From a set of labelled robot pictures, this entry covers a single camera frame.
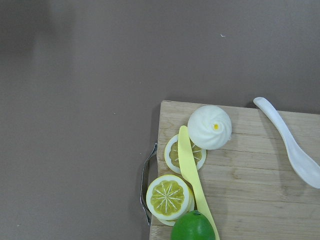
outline yellow knife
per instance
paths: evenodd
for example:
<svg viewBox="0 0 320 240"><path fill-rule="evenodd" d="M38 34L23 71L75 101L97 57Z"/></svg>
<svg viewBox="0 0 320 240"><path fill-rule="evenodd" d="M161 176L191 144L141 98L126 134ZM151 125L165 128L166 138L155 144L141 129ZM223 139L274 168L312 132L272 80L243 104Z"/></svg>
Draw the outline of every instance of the yellow knife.
<svg viewBox="0 0 320 240"><path fill-rule="evenodd" d="M197 210L205 215L211 223L215 234L215 240L220 240L215 221L211 215L204 191L201 186L187 126L181 126L179 130L178 157L181 175L192 185Z"/></svg>

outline white spoon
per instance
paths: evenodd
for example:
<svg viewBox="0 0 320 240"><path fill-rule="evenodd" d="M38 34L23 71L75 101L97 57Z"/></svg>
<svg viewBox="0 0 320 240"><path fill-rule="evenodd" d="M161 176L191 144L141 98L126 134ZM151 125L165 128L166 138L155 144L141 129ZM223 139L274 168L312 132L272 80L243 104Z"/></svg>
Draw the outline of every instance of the white spoon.
<svg viewBox="0 0 320 240"><path fill-rule="evenodd" d="M256 97L253 102L278 129L296 174L310 186L320 189L320 166L299 147L274 106L264 97Z"/></svg>

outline gray table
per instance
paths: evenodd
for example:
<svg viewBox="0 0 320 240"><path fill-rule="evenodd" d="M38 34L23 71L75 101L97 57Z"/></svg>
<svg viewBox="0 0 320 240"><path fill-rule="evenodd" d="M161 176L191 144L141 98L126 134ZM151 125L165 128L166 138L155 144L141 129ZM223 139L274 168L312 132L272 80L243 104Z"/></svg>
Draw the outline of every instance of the gray table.
<svg viewBox="0 0 320 240"><path fill-rule="evenodd" d="M319 12L312 0L2 1L0 239L148 239L140 177L161 101L263 96L320 114Z"/></svg>

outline green fruit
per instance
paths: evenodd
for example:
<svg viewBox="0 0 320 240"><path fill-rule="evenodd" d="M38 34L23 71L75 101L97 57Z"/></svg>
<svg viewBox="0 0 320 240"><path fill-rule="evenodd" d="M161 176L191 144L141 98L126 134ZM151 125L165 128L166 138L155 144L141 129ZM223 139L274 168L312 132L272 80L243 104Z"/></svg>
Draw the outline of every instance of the green fruit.
<svg viewBox="0 0 320 240"><path fill-rule="evenodd" d="M180 217L172 228L171 240L215 240L209 220L197 210Z"/></svg>

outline cutting board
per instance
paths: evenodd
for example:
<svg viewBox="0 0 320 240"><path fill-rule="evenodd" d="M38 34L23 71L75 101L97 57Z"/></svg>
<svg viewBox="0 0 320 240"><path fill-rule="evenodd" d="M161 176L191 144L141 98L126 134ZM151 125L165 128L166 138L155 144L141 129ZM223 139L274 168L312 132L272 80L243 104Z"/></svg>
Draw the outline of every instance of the cutting board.
<svg viewBox="0 0 320 240"><path fill-rule="evenodd" d="M167 142L204 104L161 103L158 175L175 174ZM199 177L221 240L320 240L320 189L292 169L281 136L255 108L219 106L230 116L231 140L207 151ZM320 115L279 111L301 148L320 164ZM152 218L150 240L169 240L172 227Z"/></svg>

